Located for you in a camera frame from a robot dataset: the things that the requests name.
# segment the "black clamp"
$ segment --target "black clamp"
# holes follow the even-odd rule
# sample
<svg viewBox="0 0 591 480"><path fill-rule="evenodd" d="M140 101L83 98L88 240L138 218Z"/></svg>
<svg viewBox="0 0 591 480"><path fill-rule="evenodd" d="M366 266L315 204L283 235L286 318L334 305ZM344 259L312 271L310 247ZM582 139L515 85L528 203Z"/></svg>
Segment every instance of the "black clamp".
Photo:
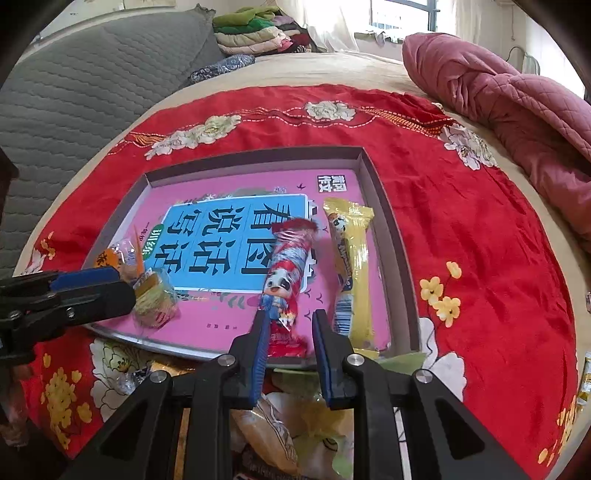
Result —
<svg viewBox="0 0 591 480"><path fill-rule="evenodd" d="M135 294L112 267L39 272L0 281L0 367L35 359L37 342L65 328L126 315Z"/></svg>
<svg viewBox="0 0 591 480"><path fill-rule="evenodd" d="M402 480L394 408L402 414L415 480L525 480L499 443L428 370L385 371L334 333L324 310L312 318L322 394L333 410L355 410L354 478ZM262 391L269 319L194 373L152 372L92 438L61 480L230 480L229 410L251 409ZM177 459L183 410L190 408L184 458Z"/></svg>

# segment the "green towel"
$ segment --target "green towel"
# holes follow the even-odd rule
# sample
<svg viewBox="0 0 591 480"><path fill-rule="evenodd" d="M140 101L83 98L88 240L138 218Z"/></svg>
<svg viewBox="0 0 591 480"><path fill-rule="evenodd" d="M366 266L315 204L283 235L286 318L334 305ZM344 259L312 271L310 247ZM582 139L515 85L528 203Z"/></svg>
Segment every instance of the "green towel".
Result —
<svg viewBox="0 0 591 480"><path fill-rule="evenodd" d="M239 35L241 33L258 32L263 28L272 27L273 24L267 20L260 18L253 18L248 22L248 25L238 25L235 27L213 27L215 33L225 33L226 35Z"/></svg>
<svg viewBox="0 0 591 480"><path fill-rule="evenodd" d="M243 7L233 14L213 17L213 24L216 27L232 27L248 25L253 18L273 20L277 11L279 11L279 7Z"/></svg>

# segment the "cartoon character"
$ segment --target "cartoon character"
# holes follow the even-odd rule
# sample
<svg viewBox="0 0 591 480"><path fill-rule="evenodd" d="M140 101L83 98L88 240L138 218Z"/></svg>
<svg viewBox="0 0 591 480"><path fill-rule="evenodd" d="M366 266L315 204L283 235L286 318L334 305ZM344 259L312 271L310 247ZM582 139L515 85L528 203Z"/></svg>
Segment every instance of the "cartoon character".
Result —
<svg viewBox="0 0 591 480"><path fill-rule="evenodd" d="M331 213L329 215L329 222L330 227L335 230L337 233L338 238L343 238L343 233L345 233L347 220L342 215L338 213Z"/></svg>
<svg viewBox="0 0 591 480"><path fill-rule="evenodd" d="M261 297L261 308L269 312L271 320L279 320L286 327L291 327L296 318L296 295L300 288L298 267L288 259L276 262L265 279Z"/></svg>

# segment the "barcode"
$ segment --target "barcode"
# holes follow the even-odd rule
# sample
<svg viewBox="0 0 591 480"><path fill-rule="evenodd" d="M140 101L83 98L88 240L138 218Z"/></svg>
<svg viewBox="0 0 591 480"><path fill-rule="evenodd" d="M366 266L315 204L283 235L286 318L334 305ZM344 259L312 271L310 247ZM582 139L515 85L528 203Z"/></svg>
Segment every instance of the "barcode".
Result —
<svg viewBox="0 0 591 480"><path fill-rule="evenodd" d="M353 316L353 297L340 298L335 305L335 332L348 336Z"/></svg>

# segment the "yellow candy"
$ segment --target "yellow candy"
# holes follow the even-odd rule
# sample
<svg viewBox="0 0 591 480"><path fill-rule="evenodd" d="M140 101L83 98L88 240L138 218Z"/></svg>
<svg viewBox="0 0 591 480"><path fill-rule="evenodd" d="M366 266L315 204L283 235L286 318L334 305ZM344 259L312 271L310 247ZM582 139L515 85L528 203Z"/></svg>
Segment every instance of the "yellow candy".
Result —
<svg viewBox="0 0 591 480"><path fill-rule="evenodd" d="M334 330L348 333L356 351L375 357L366 236L374 211L334 197L324 200L324 211L329 220L335 246L335 266L341 283L341 292L335 303Z"/></svg>

